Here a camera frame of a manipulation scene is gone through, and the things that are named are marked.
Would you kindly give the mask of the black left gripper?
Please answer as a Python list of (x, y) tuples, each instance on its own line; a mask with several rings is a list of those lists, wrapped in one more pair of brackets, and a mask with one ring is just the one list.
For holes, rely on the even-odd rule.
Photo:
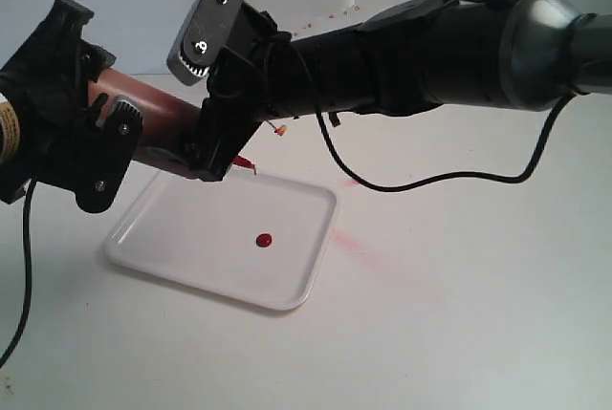
[(114, 202), (139, 145), (143, 116), (89, 85), (116, 58), (82, 39), (94, 13), (74, 0), (55, 0), (49, 13), (1, 68), (1, 201), (25, 195), (31, 180), (72, 192), (77, 206), (101, 213)]

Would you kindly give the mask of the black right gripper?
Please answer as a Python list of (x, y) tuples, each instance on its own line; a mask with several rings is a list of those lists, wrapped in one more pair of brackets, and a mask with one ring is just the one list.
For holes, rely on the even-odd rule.
[(205, 82), (199, 107), (179, 100), (177, 174), (220, 182), (260, 126), (291, 118), (272, 104), (273, 43), (286, 37), (266, 11), (245, 0), (195, 0), (166, 58), (168, 70), (185, 86)]

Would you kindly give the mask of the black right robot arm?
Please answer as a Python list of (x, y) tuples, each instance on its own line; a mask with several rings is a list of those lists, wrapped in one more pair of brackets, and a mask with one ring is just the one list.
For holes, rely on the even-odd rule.
[(609, 94), (611, 18), (565, 0), (412, 0), (293, 39), (245, 0), (196, 0), (166, 64), (184, 85), (207, 85), (183, 153), (218, 181), (273, 119), (444, 104), (556, 115), (573, 96)]

